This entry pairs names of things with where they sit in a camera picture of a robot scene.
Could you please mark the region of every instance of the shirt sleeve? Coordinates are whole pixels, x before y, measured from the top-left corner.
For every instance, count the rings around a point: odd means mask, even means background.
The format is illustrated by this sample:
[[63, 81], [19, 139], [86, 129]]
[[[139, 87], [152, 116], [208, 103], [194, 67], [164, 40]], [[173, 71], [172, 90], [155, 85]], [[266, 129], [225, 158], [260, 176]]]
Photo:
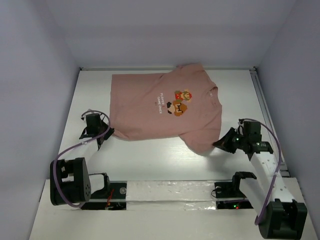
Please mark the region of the shirt sleeve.
[[181, 134], [179, 137], [195, 153], [201, 154], [213, 149], [213, 143], [219, 140], [219, 129], [201, 129]]

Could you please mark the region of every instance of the pixel art character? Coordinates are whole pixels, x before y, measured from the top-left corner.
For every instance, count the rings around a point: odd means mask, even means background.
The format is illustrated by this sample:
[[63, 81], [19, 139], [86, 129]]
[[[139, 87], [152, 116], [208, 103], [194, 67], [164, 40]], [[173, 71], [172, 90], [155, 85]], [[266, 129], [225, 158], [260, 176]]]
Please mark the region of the pixel art character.
[[192, 98], [192, 95], [188, 89], [185, 89], [184, 91], [175, 91], [174, 96], [175, 96], [175, 99], [180, 102], [182, 102], [183, 100], [190, 102]]
[[176, 117], [181, 116], [188, 109], [187, 105], [183, 104], [181, 101], [178, 100], [175, 100], [173, 102], [167, 102], [166, 107], [168, 108], [168, 113], [174, 113]]

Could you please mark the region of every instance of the white wall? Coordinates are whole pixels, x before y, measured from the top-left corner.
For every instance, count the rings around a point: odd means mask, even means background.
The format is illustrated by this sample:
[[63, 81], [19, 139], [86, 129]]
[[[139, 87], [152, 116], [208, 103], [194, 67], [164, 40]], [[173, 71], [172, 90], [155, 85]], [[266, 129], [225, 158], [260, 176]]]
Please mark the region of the white wall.
[[294, 0], [47, 0], [81, 67], [258, 65]]
[[320, 1], [298, 0], [258, 74], [290, 173], [320, 236]]
[[0, 239], [29, 238], [79, 68], [42, 0], [0, 0]]

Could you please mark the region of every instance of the t-shirt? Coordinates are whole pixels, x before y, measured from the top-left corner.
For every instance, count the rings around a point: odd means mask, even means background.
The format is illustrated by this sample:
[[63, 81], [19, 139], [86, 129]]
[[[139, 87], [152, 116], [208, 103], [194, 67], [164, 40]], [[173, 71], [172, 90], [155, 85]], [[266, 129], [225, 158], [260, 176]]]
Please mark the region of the t-shirt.
[[196, 153], [219, 139], [218, 88], [201, 64], [169, 73], [112, 76], [110, 124], [125, 140], [179, 136]]

